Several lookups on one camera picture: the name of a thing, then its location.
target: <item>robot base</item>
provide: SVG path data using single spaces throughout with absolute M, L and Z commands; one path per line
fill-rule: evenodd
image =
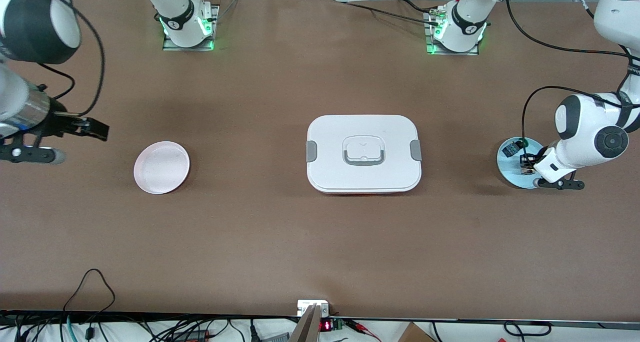
M 206 14 L 205 17 L 210 17 L 212 21 L 203 21 L 202 27 L 206 30 L 211 30 L 211 35 L 207 36 L 199 44 L 192 47 L 182 47 L 174 44 L 169 38 L 167 33 L 164 34 L 164 41 L 162 42 L 162 50 L 164 51 L 211 51 L 215 46 L 216 29 L 218 25 L 218 12 L 220 11 L 219 5 L 210 5 L 211 14 Z
M 521 137 L 512 137 L 503 142 L 502 145 L 500 145 L 496 158 L 498 162 L 498 170 L 500 170 L 502 176 L 512 185 L 520 187 L 521 189 L 535 189 L 537 186 L 534 184 L 534 181 L 542 178 L 542 176 L 540 176 L 539 173 L 530 175 L 521 173 L 520 156 L 524 155 L 524 151 L 521 150 L 511 157 L 507 157 L 505 156 L 505 154 L 503 154 L 503 149 L 507 145 L 512 144 L 520 139 Z M 528 142 L 528 146 L 526 147 L 527 153 L 535 154 L 540 151 L 540 149 L 542 149 L 542 145 L 539 142 L 528 137 L 526 138 L 526 141 Z
M 439 6 L 438 9 L 444 9 L 444 6 Z M 442 19 L 442 17 L 433 17 L 430 13 L 428 12 L 423 12 L 422 13 L 422 18 L 425 21 L 436 21 L 436 22 L 441 22 L 439 21 L 439 19 Z M 467 55 L 467 56 L 475 56 L 475 55 L 479 55 L 480 54 L 480 49 L 479 49 L 479 45 L 480 42 L 478 42 L 477 44 L 475 44 L 475 46 L 469 50 L 469 51 L 465 51 L 465 52 L 455 52 L 455 51 L 451 51 L 448 48 L 444 47 L 441 42 L 439 42 L 438 40 L 436 40 L 434 38 L 434 35 L 436 33 L 439 33 L 439 31 L 437 32 L 436 30 L 438 30 L 438 26 L 432 26 L 429 25 L 427 23 L 424 24 L 424 34 L 425 37 L 427 39 L 427 53 L 429 53 L 430 55 Z

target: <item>black cable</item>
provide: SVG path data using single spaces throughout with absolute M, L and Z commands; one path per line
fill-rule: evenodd
M 420 12 L 429 13 L 431 9 L 435 9 L 435 8 L 438 7 L 438 5 L 435 5 L 435 6 L 431 6 L 431 7 L 427 7 L 425 9 L 423 9 L 422 7 L 419 7 L 418 5 L 414 4 L 414 2 L 411 1 L 411 0 L 400 0 L 400 1 L 404 1 L 404 2 L 408 3 L 411 7 L 413 7 L 414 9 L 416 9 L 416 10 L 418 10 Z
M 194 321 L 194 323 L 195 323 L 195 324 L 194 324 L 193 326 L 190 326 L 190 327 L 189 327 L 189 328 L 187 328 L 186 330 L 181 331 L 181 332 L 179 333 L 179 335 L 177 335 L 177 336 L 172 336 L 170 341 L 180 340 L 180 338 L 181 338 L 182 336 L 184 336 L 185 340 L 188 340 L 189 335 L 190 335 L 192 332 L 194 332 L 197 328 L 199 328 L 199 326 L 200 326 L 201 324 L 203 324 L 204 322 L 205 322 L 205 321 L 200 321 L 200 322 L 198 322 L 197 320 L 196 320 L 196 321 Z
M 617 96 L 617 99 L 619 100 L 623 100 L 622 97 L 620 96 L 620 90 L 622 90 L 622 87 L 624 86 L 625 82 L 627 82 L 627 79 L 629 79 L 629 76 L 631 76 L 631 71 L 629 71 L 627 69 L 626 74 L 624 75 L 624 78 L 622 79 L 622 81 L 620 82 L 620 85 L 617 86 L 617 89 L 615 90 L 615 95 Z
M 40 335 L 40 333 L 42 332 L 42 330 L 44 330 L 46 328 L 46 326 L 48 324 L 51 323 L 51 321 L 54 319 L 54 316 L 51 316 L 50 319 L 48 319 L 48 321 L 46 321 L 43 325 L 42 328 L 38 328 L 38 330 L 36 331 L 36 335 L 33 337 L 33 340 L 31 342 L 38 342 L 38 336 Z
M 109 290 L 109 292 L 111 293 L 111 302 L 102 310 L 98 311 L 98 313 L 102 313 L 105 312 L 105 310 L 107 310 L 107 308 L 111 307 L 115 302 L 116 302 L 116 293 L 114 292 L 114 290 L 112 289 L 112 287 L 107 283 L 107 280 L 105 279 L 105 275 L 103 275 L 103 272 L 100 271 L 99 269 L 88 269 L 85 273 L 84 276 L 82 276 L 82 280 L 80 280 L 80 284 L 78 285 L 78 287 L 76 288 L 76 290 L 73 292 L 73 295 L 71 295 L 71 297 L 69 297 L 68 300 L 66 300 L 66 303 L 64 303 L 64 306 L 62 307 L 62 312 L 66 312 L 67 311 L 67 306 L 69 305 L 69 303 L 71 303 L 71 300 L 74 299 L 74 297 L 76 297 L 76 295 L 78 294 L 78 291 L 80 291 L 80 288 L 82 288 L 83 283 L 85 282 L 85 279 L 87 278 L 87 275 L 91 272 L 91 271 L 96 271 L 98 272 L 98 274 L 100 275 L 100 278 L 102 279 L 102 283 L 104 284 L 104 286 Z
M 15 337 L 13 338 L 13 342 L 20 342 L 23 321 L 25 321 L 25 317 L 23 317 L 20 322 L 18 322 L 18 319 L 15 320 Z
M 206 330 L 207 331 L 209 330 L 209 327 L 211 326 L 212 323 L 213 323 L 213 321 L 211 321 L 208 325 L 206 325 Z M 224 331 L 224 330 L 226 330 L 228 328 L 228 326 L 229 326 L 229 320 L 226 321 L 226 325 L 224 325 L 224 327 L 220 331 L 218 331 L 218 333 L 214 333 L 213 334 L 213 337 L 215 337 L 217 335 L 220 335 L 222 333 L 222 331 Z
M 71 5 L 71 3 L 69 3 L 68 1 L 66 0 L 59 0 L 59 1 L 63 3 L 65 6 L 67 6 L 69 9 L 73 10 L 73 12 L 76 13 L 78 16 L 80 16 L 80 19 L 82 19 L 82 21 L 86 23 L 86 25 L 89 27 L 89 30 L 91 30 L 91 32 L 95 36 L 95 39 L 98 42 L 98 49 L 100 50 L 100 76 L 98 78 L 98 88 L 95 91 L 95 95 L 93 96 L 93 100 L 91 101 L 89 108 L 77 114 L 79 117 L 82 117 L 84 115 L 87 115 L 89 112 L 91 112 L 91 110 L 93 110 L 94 106 L 98 102 L 98 99 L 100 98 L 100 92 L 103 89 L 103 82 L 105 80 L 105 47 L 103 46 L 103 40 L 100 38 L 100 35 L 98 35 L 98 31 L 96 30 L 96 28 L 94 28 L 94 26 L 91 24 L 91 22 L 89 21 L 89 19 L 87 19 L 85 15 L 82 12 L 80 12 L 80 10 L 76 9 L 73 5 Z
M 514 326 L 516 330 L 518 330 L 518 333 L 513 333 L 509 331 L 507 326 Z M 526 342 L 524 340 L 525 337 L 544 337 L 551 333 L 551 324 L 546 324 L 546 328 L 548 329 L 543 333 L 522 333 L 522 330 L 520 329 L 520 327 L 513 321 L 505 321 L 504 324 L 502 325 L 502 328 L 504 328 L 504 332 L 508 333 L 509 335 L 512 335 L 513 337 L 520 337 L 522 339 L 522 342 Z
M 45 64 L 38 64 L 38 65 L 40 65 L 41 67 L 44 67 L 44 68 L 45 68 L 45 69 L 47 69 L 48 71 L 51 71 L 51 72 L 53 72 L 53 73 L 57 73 L 57 74 L 59 74 L 60 76 L 64 76 L 64 77 L 68 78 L 68 79 L 69 79 L 69 81 L 71 81 L 71 86 L 69 86 L 69 88 L 68 88 L 67 90 L 64 90 L 64 92 L 61 92 L 60 94 L 55 95 L 55 96 L 53 97 L 53 99 L 59 99 L 59 98 L 61 98 L 62 96 L 64 96 L 64 95 L 68 94 L 69 92 L 71 92 L 71 90 L 73 90 L 73 89 L 74 89 L 74 87 L 76 86 L 76 79 L 75 79 L 75 78 L 73 78 L 70 74 L 66 74 L 66 73 L 64 73 L 64 72 L 62 72 L 62 71 L 56 70 L 56 69 L 54 69 L 53 67 L 47 66 L 47 65 L 45 65 Z
M 142 323 L 146 326 L 146 330 L 147 330 L 147 332 L 149 332 L 149 335 L 151 335 L 151 340 L 152 340 L 153 342 L 160 342 L 160 341 L 158 340 L 158 336 L 154 335 L 153 330 L 151 330 L 151 326 L 149 326 L 149 324 L 146 322 L 146 320 L 145 320 L 144 316 L 142 316 L 142 317 L 141 317 L 141 319 L 142 319 Z
M 409 21 L 416 21 L 416 22 L 419 22 L 419 23 L 426 23 L 426 24 L 432 25 L 432 26 L 437 26 L 438 25 L 438 23 L 435 22 L 435 21 L 426 21 L 426 20 L 423 20 L 423 19 L 416 19 L 415 17 L 398 15 L 398 14 L 394 14 L 393 12 L 388 12 L 388 11 L 376 9 L 374 7 L 369 7 L 369 6 L 365 6 L 365 5 L 358 5 L 357 3 L 347 3 L 347 2 L 343 2 L 343 3 L 346 4 L 346 5 L 349 5 L 349 6 L 360 7 L 362 9 L 367 9 L 367 10 L 379 12 L 381 14 L 386 14 L 386 15 L 393 16 L 393 17 L 398 17 L 399 19 L 406 19 L 406 20 L 409 20 Z
M 258 336 L 258 331 L 256 331 L 256 326 L 254 325 L 254 320 L 251 319 L 249 324 L 249 331 L 251 332 L 251 342 L 262 342 L 260 336 Z
M 176 330 L 178 330 L 179 328 L 183 328 L 186 326 L 189 326 L 190 323 L 194 322 L 195 320 L 179 320 L 172 328 L 168 328 L 160 333 L 158 333 L 157 335 L 159 336 L 159 339 L 162 341 L 172 341 L 173 340 L 173 336 L 174 333 L 176 333 Z
M 179 320 L 176 325 L 174 326 L 174 328 L 176 328 L 178 326 L 178 324 L 181 323 L 181 320 Z M 164 331 L 159 332 L 156 336 L 156 338 L 151 338 L 151 340 L 149 340 L 149 342 L 153 342 L 154 340 L 158 340 L 158 341 L 167 341 L 167 333 L 170 333 L 168 331 L 170 331 L 172 328 L 169 329 L 165 329 Z
M 100 333 L 102 334 L 102 338 L 105 340 L 105 342 L 109 342 L 109 340 L 107 339 L 107 335 L 105 335 L 105 331 L 103 330 L 103 325 L 100 323 L 100 318 L 98 317 L 98 328 L 100 329 Z
M 64 319 L 64 317 L 65 317 L 64 312 L 60 313 L 60 322 L 57 325 L 60 330 L 60 342 L 65 342 L 65 337 L 64 335 L 62 335 L 62 320 Z
M 238 333 L 240 333 L 240 336 L 242 337 L 242 342 L 247 342 L 245 341 L 245 335 L 240 332 L 240 330 L 238 330 L 232 323 L 231 320 L 227 320 L 229 322 L 229 326 L 231 326 L 231 328 L 233 328 L 234 330 L 238 331 Z
M 89 321 L 89 328 L 91 328 L 91 324 L 93 323 L 92 320 L 97 316 L 97 314 L 92 315 L 91 317 L 89 317 L 89 319 L 87 321 Z M 149 325 L 146 323 L 146 321 L 144 321 L 144 318 L 142 318 L 142 322 L 133 319 L 132 317 L 129 317 L 127 315 L 109 315 L 109 317 L 121 317 L 124 319 L 128 319 L 131 322 L 134 322 L 135 324 L 137 324 L 138 326 L 140 326 L 143 330 L 145 330 L 147 333 L 149 333 L 149 335 L 151 335 L 151 337 L 156 337 L 156 335 L 153 334 L 153 331 L 151 330 L 151 328 L 149 327 Z
M 594 13 L 592 12 L 592 10 L 589 8 L 589 6 L 587 6 L 587 3 L 585 0 L 581 0 L 582 4 L 584 5 L 584 10 L 587 12 L 587 14 L 589 14 L 589 16 L 593 19 L 594 18 Z M 631 64 L 633 61 L 631 60 L 631 54 L 629 53 L 629 50 L 627 50 L 626 46 L 622 46 L 621 44 L 618 44 L 618 46 L 620 46 L 620 48 L 622 48 L 622 51 L 624 51 L 628 56 L 629 56 L 629 64 Z
M 532 37 L 525 30 L 522 29 L 522 27 L 520 26 L 520 24 L 518 23 L 518 21 L 516 21 L 516 18 L 514 17 L 514 12 L 512 12 L 512 6 L 510 5 L 510 0 L 505 0 L 505 2 L 507 3 L 507 11 L 509 11 L 509 17 L 513 21 L 513 23 L 516 26 L 516 28 L 518 28 L 518 30 L 523 35 L 525 35 L 526 38 L 530 39 L 533 42 L 541 44 L 542 46 L 546 46 L 548 48 L 553 48 L 555 50 L 567 51 L 567 52 L 601 53 L 601 54 L 604 54 L 604 55 L 624 56 L 626 58 L 633 57 L 629 53 L 622 53 L 622 52 L 615 52 L 615 51 L 604 51 L 604 50 L 583 50 L 583 49 L 577 49 L 577 48 L 566 48 L 566 47 L 561 47 L 561 46 L 555 46 L 555 45 L 552 45 L 552 44 L 548 44 L 548 43 L 546 43 L 544 41 L 540 41 L 537 38 Z
M 25 315 L 25 317 L 22 318 L 22 320 L 20 321 L 20 328 L 18 328 L 19 332 L 19 338 L 18 340 L 20 342 L 27 342 L 27 339 L 29 338 L 29 333 L 36 328 L 36 326 L 38 326 L 38 324 L 34 324 L 33 326 L 31 326 L 30 328 L 27 329 L 27 331 L 25 331 L 24 333 L 22 333 L 22 328 L 23 326 L 27 325 L 30 323 L 29 319 L 33 316 L 33 313 L 29 313 L 27 315 Z
M 434 321 L 432 321 L 431 324 L 433 326 L 433 333 L 436 335 L 436 339 L 438 340 L 438 342 L 442 342 L 442 339 L 440 338 L 440 335 L 438 334 L 438 328 L 436 328 L 436 323 Z
M 21 327 L 22 327 L 23 325 L 25 325 L 25 324 L 29 324 L 29 322 L 30 322 L 30 321 L 25 322 L 25 319 L 26 319 L 26 318 L 24 318 L 24 319 L 22 320 Z M 27 342 L 27 339 L 29 338 L 29 333 L 31 333 L 31 332 L 32 332 L 32 330 L 34 330 L 34 329 L 37 329 L 36 331 L 38 331 L 38 332 L 36 333 L 36 336 L 35 336 L 35 337 L 34 337 L 34 339 L 33 339 L 33 340 L 36 340 L 36 338 L 37 338 L 37 336 L 38 336 L 38 333 L 40 333 L 40 330 L 41 330 L 41 324 L 42 324 L 42 319 L 38 320 L 38 322 L 37 322 L 37 323 L 34 323 L 34 324 L 33 324 L 33 326 L 31 326 L 30 328 L 28 328 L 28 329 L 27 329 L 27 331 L 25 331 L 24 333 L 20 333 L 20 342 Z
M 170 320 L 175 320 L 175 319 L 177 319 L 178 317 L 188 317 L 188 316 L 190 316 L 190 315 L 192 315 L 192 314 L 191 314 L 191 313 L 184 313 L 184 314 L 182 314 L 182 315 L 171 316 L 171 317 L 164 317 L 164 319 L 155 319 L 155 320 L 152 320 L 152 321 L 149 321 L 149 322 L 170 321 Z

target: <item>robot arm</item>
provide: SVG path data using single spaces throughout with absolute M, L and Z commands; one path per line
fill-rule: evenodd
M 446 17 L 434 38 L 455 52 L 471 50 L 487 27 L 487 17 L 498 0 L 449 1 Z
M 640 51 L 640 0 L 599 0 L 594 16 L 598 32 L 606 39 L 626 46 L 631 55 Z M 640 128 L 640 62 L 633 60 L 628 76 L 617 94 L 596 94 L 604 101 L 585 95 L 567 97 L 555 111 L 555 128 L 560 140 L 537 156 L 534 168 L 550 182 L 586 166 L 611 161 L 629 144 L 628 133 Z
M 0 53 L 12 60 L 61 64 L 80 46 L 75 18 L 59 0 L 0 0 Z
M 618 103 L 614 94 L 599 97 Z M 629 136 L 624 124 L 616 125 L 620 112 L 620 108 L 589 96 L 567 97 L 555 110 L 560 140 L 544 149 L 534 169 L 546 181 L 555 183 L 576 169 L 603 164 L 622 155 L 629 145 Z
M 28 82 L 5 64 L 5 58 L 65 62 L 80 46 L 75 18 L 73 10 L 59 0 L 0 0 L 0 160 L 59 164 L 64 154 L 40 147 L 43 137 L 71 133 L 107 139 L 109 126 L 68 114 L 44 92 L 45 85 Z M 35 135 L 32 146 L 24 144 L 27 133 Z
M 164 32 L 183 48 L 194 47 L 213 34 L 211 3 L 203 0 L 151 0 Z

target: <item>brown table surface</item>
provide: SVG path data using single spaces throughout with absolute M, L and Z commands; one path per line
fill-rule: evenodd
M 222 1 L 222 7 L 230 0 Z M 526 40 L 499 3 L 479 57 L 428 55 L 423 27 L 329 0 L 240 0 L 215 51 L 164 52 L 148 0 L 75 0 L 102 35 L 108 142 L 45 139 L 62 165 L 0 164 L 0 308 L 59 309 L 87 269 L 112 310 L 290 315 L 322 298 L 343 316 L 640 320 L 638 144 L 578 172 L 581 192 L 518 190 L 496 148 L 519 135 L 537 87 L 617 87 L 621 57 Z M 399 1 L 370 2 L 419 17 Z M 548 42 L 617 51 L 578 3 L 514 3 Z M 60 67 L 83 110 L 98 51 Z M 67 82 L 13 64 L 50 94 Z M 528 135 L 549 143 L 567 94 L 541 92 Z M 417 126 L 422 181 L 393 196 L 326 196 L 306 177 L 307 126 L 325 114 L 400 114 Z M 172 140 L 192 167 L 180 189 L 142 192 L 137 155 Z M 92 276 L 70 308 L 109 300 Z

